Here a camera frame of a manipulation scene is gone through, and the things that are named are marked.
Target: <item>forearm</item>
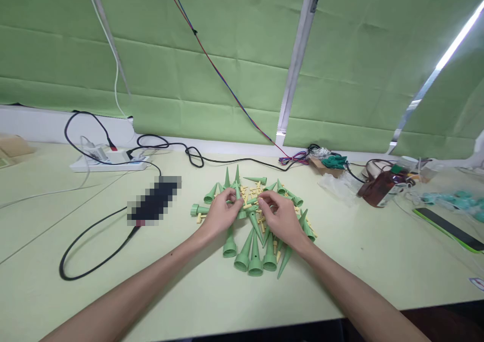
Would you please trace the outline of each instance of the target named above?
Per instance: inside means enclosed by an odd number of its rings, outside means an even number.
[[[307,238],[293,246],[366,341],[429,340],[385,298]]]
[[[166,284],[212,239],[203,227],[48,334],[42,341],[114,341],[141,316]]]

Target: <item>green curtain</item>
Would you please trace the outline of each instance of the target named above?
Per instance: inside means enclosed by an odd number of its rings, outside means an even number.
[[[481,1],[319,0],[284,145],[386,152],[412,97]],[[469,60],[453,60],[460,65],[442,72],[405,127],[397,153],[472,153],[483,126],[479,117],[472,124],[464,119],[482,107],[482,96],[471,94],[478,91],[484,62],[480,45],[465,47]],[[446,88],[456,91],[445,106],[435,104]],[[453,126],[450,118],[460,120]]]
[[[139,133],[267,144],[172,0],[102,0]],[[275,137],[303,0],[181,0],[205,50]],[[0,103],[120,116],[115,62],[90,0],[0,0]]]

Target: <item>blue wire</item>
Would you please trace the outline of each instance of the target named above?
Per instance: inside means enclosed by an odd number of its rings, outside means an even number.
[[[183,9],[183,5],[182,5],[182,3],[180,2],[180,0],[178,0],[178,3],[180,4],[180,7],[182,8],[181,10],[183,10],[183,14],[185,14],[185,17],[187,18],[188,23],[190,24],[190,27],[193,29],[193,25],[192,25],[192,23],[190,22],[190,19],[188,19],[188,15],[185,13],[185,9]]]
[[[185,14],[185,17],[186,17],[186,19],[187,19],[188,23],[190,24],[191,29],[193,29],[192,23],[190,22],[190,19],[188,19],[188,15],[187,15],[187,13],[185,12],[185,9],[183,9],[183,5],[182,5],[182,3],[181,3],[181,1],[180,1],[180,0],[178,0],[178,4],[180,4],[180,7],[181,7],[181,10],[183,11],[183,14]],[[256,125],[256,123],[254,123],[254,120],[252,120],[252,118],[250,117],[250,115],[249,115],[249,114],[247,113],[247,111],[244,109],[244,107],[242,106],[242,104],[240,103],[240,101],[238,100],[237,96],[234,94],[234,92],[232,91],[232,89],[230,88],[230,86],[228,85],[228,83],[227,83],[227,82],[224,80],[224,78],[223,78],[223,76],[220,74],[220,72],[218,72],[218,69],[217,69],[217,68],[216,68],[214,65],[212,65],[212,67],[214,68],[215,72],[217,72],[217,75],[218,75],[218,76],[219,76],[219,77],[222,79],[223,83],[224,83],[224,84],[225,84],[225,85],[228,87],[228,89],[230,90],[230,92],[232,93],[232,95],[234,96],[234,98],[236,99],[237,103],[239,104],[239,106],[241,107],[241,109],[242,109],[242,110],[243,110],[243,111],[246,113],[247,117],[248,117],[248,118],[249,118],[249,120],[252,122],[252,124],[253,124],[253,125],[254,125],[254,126],[257,128],[257,129],[259,129],[259,130],[261,131],[261,133],[262,133],[262,134],[264,134],[264,135],[267,137],[267,139],[269,139],[270,141],[272,141],[272,139],[271,139],[271,138],[269,138],[269,137],[267,136],[267,134],[266,134],[266,133],[264,133],[264,132],[263,132],[263,131],[262,131],[262,130],[261,130],[261,129],[260,129],[260,128],[259,128],[259,127]]]

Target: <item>black device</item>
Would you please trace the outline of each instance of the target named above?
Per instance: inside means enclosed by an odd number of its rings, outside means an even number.
[[[479,253],[484,250],[484,244],[476,240],[471,235],[465,233],[460,228],[454,226],[446,219],[440,217],[436,213],[430,211],[428,208],[415,208],[413,212],[429,222],[431,225],[445,233],[447,236],[452,236],[463,247],[473,253]]]

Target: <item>white power strip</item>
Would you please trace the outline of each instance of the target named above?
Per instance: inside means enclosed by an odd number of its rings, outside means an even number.
[[[148,161],[150,157],[145,156],[142,161]],[[148,163],[141,163],[140,161],[135,161],[128,164],[102,164],[94,160],[89,160],[89,170],[91,172],[119,172],[128,170],[143,170],[148,166]],[[69,165],[69,167],[74,172],[87,172],[86,162],[84,157],[81,157],[75,163]]]

